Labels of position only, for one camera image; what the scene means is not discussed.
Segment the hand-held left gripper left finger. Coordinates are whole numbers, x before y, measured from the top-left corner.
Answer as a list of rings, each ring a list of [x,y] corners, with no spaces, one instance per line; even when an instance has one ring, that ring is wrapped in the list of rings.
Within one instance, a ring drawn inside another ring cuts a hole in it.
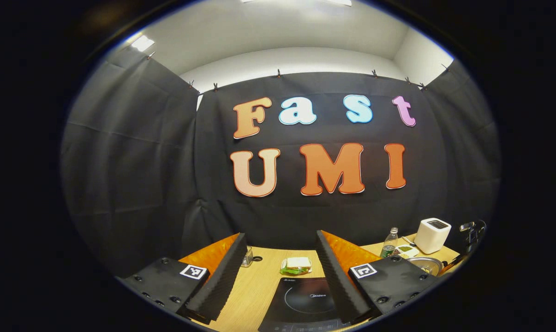
[[[161,257],[117,281],[168,312],[208,325],[231,294],[247,252],[236,233],[181,259]]]

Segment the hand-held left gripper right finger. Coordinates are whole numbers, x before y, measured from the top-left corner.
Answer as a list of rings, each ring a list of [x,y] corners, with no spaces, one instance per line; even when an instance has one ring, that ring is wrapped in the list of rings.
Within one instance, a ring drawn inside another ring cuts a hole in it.
[[[439,282],[436,275],[399,255],[381,258],[322,230],[316,232],[316,252],[343,323],[388,315]]]

